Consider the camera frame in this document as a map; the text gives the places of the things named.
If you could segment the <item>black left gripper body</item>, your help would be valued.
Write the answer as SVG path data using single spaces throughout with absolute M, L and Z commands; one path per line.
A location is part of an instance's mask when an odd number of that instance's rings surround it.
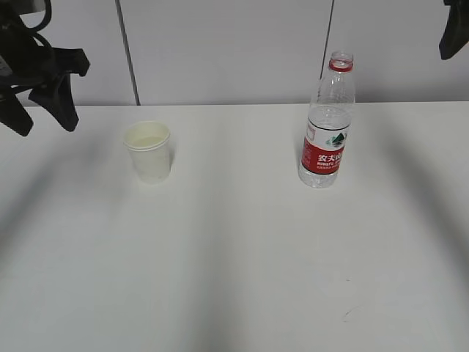
M 50 1 L 1 2 L 1 87 L 15 94 L 54 76 L 54 53 L 40 32 L 51 22 Z

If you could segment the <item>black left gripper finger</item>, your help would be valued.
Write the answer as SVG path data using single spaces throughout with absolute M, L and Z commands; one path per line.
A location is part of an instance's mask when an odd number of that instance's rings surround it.
M 29 100 L 48 111 L 68 132 L 78 124 L 73 101 L 70 76 L 84 77 L 90 63 L 82 48 L 52 48 L 54 53 L 54 76 L 36 86 L 29 93 Z
M 1 87 L 1 123 L 20 136 L 27 136 L 33 121 L 12 89 Z

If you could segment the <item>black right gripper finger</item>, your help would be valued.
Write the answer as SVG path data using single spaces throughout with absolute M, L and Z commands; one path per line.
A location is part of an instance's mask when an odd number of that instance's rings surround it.
M 468 0 L 443 0 L 448 20 L 439 43 L 440 58 L 448 60 L 468 44 Z

